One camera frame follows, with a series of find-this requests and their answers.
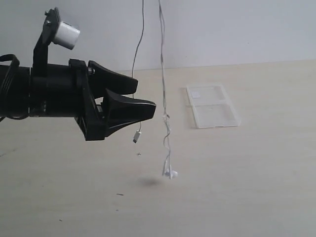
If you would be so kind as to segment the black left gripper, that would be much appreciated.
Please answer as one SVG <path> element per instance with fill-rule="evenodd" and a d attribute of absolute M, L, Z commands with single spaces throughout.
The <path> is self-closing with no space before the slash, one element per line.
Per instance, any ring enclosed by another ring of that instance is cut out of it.
<path fill-rule="evenodd" d="M 102 141 L 154 117 L 154 102 L 122 96 L 135 93 L 137 86 L 138 80 L 95 61 L 89 61 L 88 68 L 77 59 L 69 60 L 67 66 L 49 64 L 44 76 L 31 71 L 29 116 L 74 118 L 86 141 Z M 103 97 L 104 121 L 93 96 Z"/>

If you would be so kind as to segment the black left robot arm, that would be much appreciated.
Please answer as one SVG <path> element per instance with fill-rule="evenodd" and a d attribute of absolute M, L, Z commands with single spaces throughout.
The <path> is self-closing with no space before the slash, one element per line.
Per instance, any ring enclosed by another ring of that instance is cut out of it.
<path fill-rule="evenodd" d="M 0 68 L 0 115 L 8 119 L 74 118 L 85 140 L 102 141 L 116 131 L 153 118 L 154 102 L 133 99 L 138 81 L 94 61 L 49 64 L 46 75 L 17 60 Z"/>

